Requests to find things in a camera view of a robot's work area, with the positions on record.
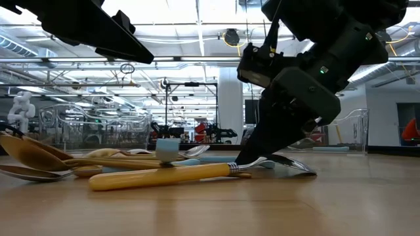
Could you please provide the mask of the black frame stand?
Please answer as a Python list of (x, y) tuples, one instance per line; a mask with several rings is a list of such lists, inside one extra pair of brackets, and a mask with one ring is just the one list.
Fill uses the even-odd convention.
[(188, 124), (196, 119), (219, 124), (218, 83), (189, 81), (165, 85), (165, 129), (169, 130), (174, 122)]

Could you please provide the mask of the person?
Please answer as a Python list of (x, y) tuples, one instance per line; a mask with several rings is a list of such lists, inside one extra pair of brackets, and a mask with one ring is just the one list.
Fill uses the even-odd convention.
[(417, 127), (417, 120), (413, 118), (404, 128), (402, 135), (404, 141), (420, 141), (420, 128)]

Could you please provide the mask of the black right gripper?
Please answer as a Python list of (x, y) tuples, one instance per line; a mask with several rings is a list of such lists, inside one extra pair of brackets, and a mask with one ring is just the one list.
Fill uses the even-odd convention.
[(341, 112), (333, 91), (333, 78), (326, 68), (304, 71), (287, 67), (274, 78), (284, 91), (267, 88), (259, 100), (260, 120), (236, 158), (239, 165), (277, 152), (305, 137), (315, 128), (330, 124)]

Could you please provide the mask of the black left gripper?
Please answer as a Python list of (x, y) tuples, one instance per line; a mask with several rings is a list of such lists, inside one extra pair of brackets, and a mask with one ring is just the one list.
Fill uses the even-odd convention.
[(149, 64), (154, 55), (106, 14), (97, 0), (0, 0), (0, 7), (37, 16), (42, 28), (69, 45), (89, 45), (98, 54)]

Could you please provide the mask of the wooden spoon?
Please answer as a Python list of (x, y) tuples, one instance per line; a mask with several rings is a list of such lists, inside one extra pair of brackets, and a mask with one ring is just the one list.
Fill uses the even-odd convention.
[(4, 150), (18, 161), (62, 161), (49, 152), (33, 145), (30, 142), (16, 138), (14, 136), (0, 135), (0, 144)]

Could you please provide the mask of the white robot figure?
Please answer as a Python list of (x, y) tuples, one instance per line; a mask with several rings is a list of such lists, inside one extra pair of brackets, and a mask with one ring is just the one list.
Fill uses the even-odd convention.
[(28, 91), (20, 91), (13, 98), (13, 106), (7, 115), (8, 123), (18, 124), (21, 132), (27, 133), (29, 118), (35, 117), (35, 106), (30, 103), (32, 93)]

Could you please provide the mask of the clear plastic bin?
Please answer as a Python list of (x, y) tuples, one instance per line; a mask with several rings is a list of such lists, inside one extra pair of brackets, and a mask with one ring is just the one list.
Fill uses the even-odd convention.
[(355, 109), (331, 124), (317, 127), (285, 151), (365, 155), (368, 147), (369, 110)]
[(58, 149), (140, 148), (148, 146), (152, 116), (96, 114), (73, 104), (43, 107), (38, 112), (39, 138)]

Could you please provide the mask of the large gold spoon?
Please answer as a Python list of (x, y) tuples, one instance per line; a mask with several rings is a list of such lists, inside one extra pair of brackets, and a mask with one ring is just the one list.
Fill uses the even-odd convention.
[(39, 147), (39, 148), (41, 148), (41, 149), (43, 149), (43, 150), (45, 150), (47, 152), (49, 152), (50, 154), (54, 155), (55, 157), (59, 158), (62, 161), (65, 161), (65, 160), (73, 159), (74, 158), (72, 155), (63, 152), (60, 149), (57, 149), (57, 148), (52, 147), (52, 146), (49, 146), (47, 144), (43, 144), (43, 143), (41, 143), (41, 142), (39, 142), (37, 140), (34, 140), (34, 139), (32, 139), (32, 138), (30, 138), (28, 136), (22, 136), (22, 139), (25, 140), (25, 141), (27, 141), (27, 142), (32, 143), (33, 145), (35, 145), (35, 146), (37, 146), (37, 147)]

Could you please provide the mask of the black monitor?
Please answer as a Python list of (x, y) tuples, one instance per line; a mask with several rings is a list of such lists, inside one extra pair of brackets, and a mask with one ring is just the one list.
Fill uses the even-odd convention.
[(245, 123), (256, 125), (259, 122), (259, 101), (245, 100)]

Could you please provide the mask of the silver ceiling duct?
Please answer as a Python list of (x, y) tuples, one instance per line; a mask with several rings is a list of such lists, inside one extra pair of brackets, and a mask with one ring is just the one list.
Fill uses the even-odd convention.
[(420, 63), (420, 39), (416, 39), (396, 49), (396, 56), (391, 56), (388, 62), (360, 68), (348, 80), (350, 85), (358, 86), (372, 79), (402, 69), (411, 62)]
[(37, 62), (39, 66), (47, 68), (55, 68), (56, 62), (47, 60), (50, 57), (57, 57), (57, 54), (46, 48), (33, 48), (24, 43), (19, 43), (11, 36), (0, 34), (0, 49), (4, 49), (24, 58), (43, 58), (42, 61)]

